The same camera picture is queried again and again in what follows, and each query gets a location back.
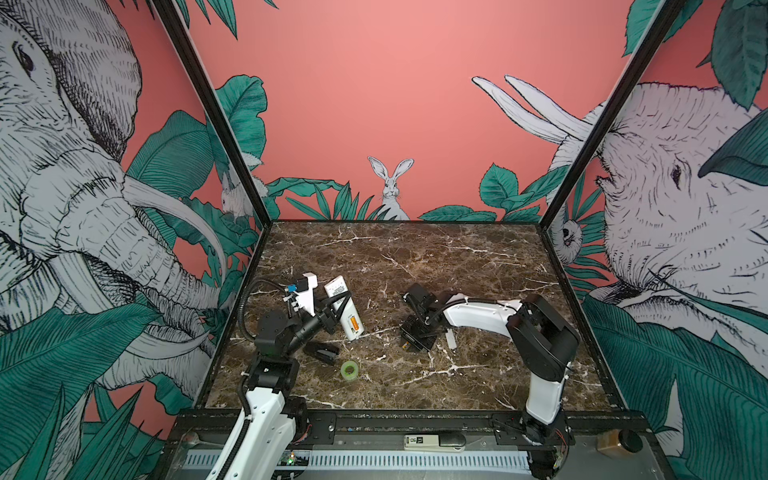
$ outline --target marble tabletop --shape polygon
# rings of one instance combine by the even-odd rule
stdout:
[[[343,275],[366,329],[347,341],[341,328],[315,340],[340,350],[328,366],[304,352],[292,395],[310,408],[334,409],[524,409],[529,371],[505,337],[476,329],[455,329],[456,349],[440,336],[429,353],[401,348],[399,326],[410,314],[401,296],[413,283],[434,293],[453,290],[504,300],[539,293],[575,325],[536,230],[530,225],[426,223],[275,223],[257,276],[287,283],[305,272],[319,288]],[[257,331],[266,311],[281,308],[274,293],[249,298],[246,324]],[[237,328],[225,346],[207,399],[208,408],[239,408],[235,387],[247,370],[253,345]],[[341,362],[360,366],[357,380],[342,379]],[[569,410],[610,410],[582,343],[565,386]]]

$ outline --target rabbit illustration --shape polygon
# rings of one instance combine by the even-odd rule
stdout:
[[[368,157],[368,160],[371,162],[374,173],[384,179],[384,192],[382,194],[382,205],[384,207],[382,211],[389,209],[389,212],[384,215],[382,220],[409,220],[406,212],[402,211],[400,204],[397,203],[397,197],[400,196],[397,178],[413,166],[413,159],[408,158],[400,162],[391,177],[383,163],[374,157]]]

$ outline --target green tape roll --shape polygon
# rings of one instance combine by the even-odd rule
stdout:
[[[360,373],[360,367],[353,360],[347,360],[341,365],[341,378],[347,382],[352,382],[356,379],[358,373]]]

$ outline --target black jar lid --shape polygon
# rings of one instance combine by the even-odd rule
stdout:
[[[638,453],[643,449],[643,440],[630,429],[623,429],[619,432],[619,443],[631,453]]]

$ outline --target elephant eye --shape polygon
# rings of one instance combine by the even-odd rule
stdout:
[[[680,176],[682,174],[682,171],[680,170],[680,165],[675,165],[672,169],[672,181],[677,186],[677,189],[680,189]]]
[[[13,52],[16,54],[18,63],[21,64],[24,71],[27,72],[27,76],[30,76],[30,73],[35,69],[35,63],[29,58],[27,52],[24,51],[24,48],[18,42],[14,42]]]

